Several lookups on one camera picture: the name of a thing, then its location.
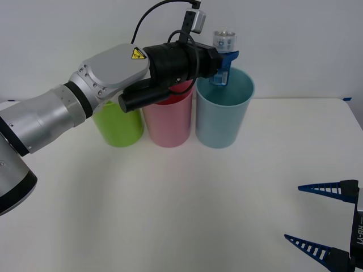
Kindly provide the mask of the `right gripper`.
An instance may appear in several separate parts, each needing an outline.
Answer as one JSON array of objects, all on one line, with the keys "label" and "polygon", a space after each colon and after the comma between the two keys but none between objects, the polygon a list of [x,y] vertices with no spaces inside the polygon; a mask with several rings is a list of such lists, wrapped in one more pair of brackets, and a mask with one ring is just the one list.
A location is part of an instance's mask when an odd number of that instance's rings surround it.
[{"label": "right gripper", "polygon": [[355,271],[362,269],[362,188],[357,180],[343,180],[318,184],[301,185],[299,191],[318,194],[343,202],[355,203],[350,242],[347,251],[300,239],[288,234],[284,238],[328,271]]}]

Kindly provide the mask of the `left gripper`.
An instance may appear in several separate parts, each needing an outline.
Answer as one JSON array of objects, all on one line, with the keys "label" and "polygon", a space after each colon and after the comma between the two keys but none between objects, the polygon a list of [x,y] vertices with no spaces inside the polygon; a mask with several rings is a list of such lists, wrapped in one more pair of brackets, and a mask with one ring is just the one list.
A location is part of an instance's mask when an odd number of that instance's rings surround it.
[{"label": "left gripper", "polygon": [[196,43],[199,52],[199,78],[209,78],[209,83],[215,86],[226,86],[229,80],[231,63],[238,58],[239,51],[218,53],[216,48]]}]

